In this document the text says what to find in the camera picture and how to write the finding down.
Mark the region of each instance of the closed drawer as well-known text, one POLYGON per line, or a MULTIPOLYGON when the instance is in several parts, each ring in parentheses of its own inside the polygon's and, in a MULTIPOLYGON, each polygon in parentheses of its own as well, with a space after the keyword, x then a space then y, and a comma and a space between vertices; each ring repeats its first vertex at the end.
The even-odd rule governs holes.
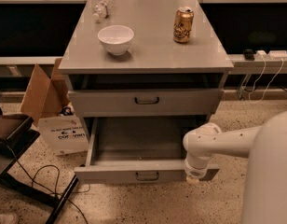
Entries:
POLYGON ((86 165, 75 174, 88 184, 185 181, 182 140, 197 126, 195 117, 95 119, 86 165))
POLYGON ((222 94, 221 89, 69 91, 79 117, 211 114, 222 94))

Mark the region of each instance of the gold can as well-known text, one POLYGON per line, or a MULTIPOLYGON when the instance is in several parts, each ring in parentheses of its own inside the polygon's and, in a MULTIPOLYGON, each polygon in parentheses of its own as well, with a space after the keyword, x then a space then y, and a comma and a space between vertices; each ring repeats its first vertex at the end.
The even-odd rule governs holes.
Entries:
POLYGON ((189 40, 193 17, 193 10, 190 7, 180 7, 177 10, 173 27, 174 41, 185 43, 189 40))

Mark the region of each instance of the terrazzo floor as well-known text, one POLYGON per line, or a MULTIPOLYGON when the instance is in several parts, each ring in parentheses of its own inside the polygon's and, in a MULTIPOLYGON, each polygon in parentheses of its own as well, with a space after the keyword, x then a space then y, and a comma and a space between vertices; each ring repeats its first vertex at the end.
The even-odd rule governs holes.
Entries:
MULTIPOLYGON (((5 114, 19 113, 20 100, 0 101, 5 114)), ((211 122, 230 131, 262 125, 271 117, 287 111, 285 97, 266 97, 259 103, 239 101, 235 95, 224 96, 211 122)), ((20 158, 20 163, 33 176, 44 165, 56 165, 61 173, 57 187, 63 192, 74 168, 83 164, 86 153, 55 156, 40 136, 20 158)), ((236 224, 240 220, 242 195, 247 160, 215 155, 211 163, 220 166, 218 176, 210 182, 196 185, 186 182, 165 184, 77 185, 70 200, 77 205, 88 223, 152 223, 152 224, 236 224)), ((19 181, 31 185, 31 180, 15 164, 9 171, 19 181)), ((57 172, 54 168, 42 170, 36 181, 54 189, 57 172)), ((46 223, 51 208, 0 187, 0 213, 16 212, 20 224, 46 223)), ((67 203, 55 223, 86 223, 75 206, 67 203)))

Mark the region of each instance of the open cardboard box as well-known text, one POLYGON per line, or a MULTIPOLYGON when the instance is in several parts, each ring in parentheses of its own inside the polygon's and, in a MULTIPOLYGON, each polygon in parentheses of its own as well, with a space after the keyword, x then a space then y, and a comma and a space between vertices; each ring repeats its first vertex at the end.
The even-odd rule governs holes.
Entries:
POLYGON ((67 106, 67 87, 58 72, 57 59, 51 78, 36 64, 23 97, 20 111, 33 118, 44 140, 56 155, 87 151, 89 142, 80 119, 76 115, 59 116, 67 106))

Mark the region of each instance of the open drawer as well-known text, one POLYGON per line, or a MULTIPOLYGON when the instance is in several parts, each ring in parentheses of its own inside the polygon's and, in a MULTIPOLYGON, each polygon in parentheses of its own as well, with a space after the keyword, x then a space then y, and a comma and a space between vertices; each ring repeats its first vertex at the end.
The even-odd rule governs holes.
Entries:
POLYGON ((95 119, 82 183, 173 182, 186 179, 182 139, 198 117, 95 119))

